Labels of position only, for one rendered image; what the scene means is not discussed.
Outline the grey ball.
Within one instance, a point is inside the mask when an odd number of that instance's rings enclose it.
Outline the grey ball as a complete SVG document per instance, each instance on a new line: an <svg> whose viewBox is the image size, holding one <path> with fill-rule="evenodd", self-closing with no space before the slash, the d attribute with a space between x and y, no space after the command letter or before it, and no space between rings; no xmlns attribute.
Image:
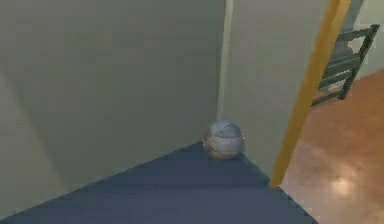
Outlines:
<svg viewBox="0 0 384 224"><path fill-rule="evenodd" d="M204 150L214 159L230 160L244 150L245 140L236 123L217 120L204 133L202 143Z"/></svg>

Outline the dark green slatted chair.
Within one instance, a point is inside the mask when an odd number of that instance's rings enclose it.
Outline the dark green slatted chair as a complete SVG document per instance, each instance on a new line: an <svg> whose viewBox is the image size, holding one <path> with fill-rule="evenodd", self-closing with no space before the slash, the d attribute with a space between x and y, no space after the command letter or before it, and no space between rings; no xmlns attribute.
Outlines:
<svg viewBox="0 0 384 224"><path fill-rule="evenodd" d="M339 100L345 100L347 98L353 82L357 77L357 74L379 29L379 24L372 24L367 28L343 32L338 36L337 41L350 42L361 37L364 38L364 41L357 53L337 57L328 62L318 89L329 87L331 84L335 84L339 81L344 81L344 84L338 91L315 98L312 102L312 107L324 103L332 98L338 98Z"/></svg>

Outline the yellow door frame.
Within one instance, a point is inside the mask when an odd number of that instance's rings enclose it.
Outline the yellow door frame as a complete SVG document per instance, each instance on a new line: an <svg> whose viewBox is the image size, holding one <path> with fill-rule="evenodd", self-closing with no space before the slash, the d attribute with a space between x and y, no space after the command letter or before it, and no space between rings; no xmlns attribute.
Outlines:
<svg viewBox="0 0 384 224"><path fill-rule="evenodd" d="M327 9L274 165L269 182L270 187L278 187L286 175L306 118L310 113L321 77L326 69L351 2L352 0L328 0Z"/></svg>

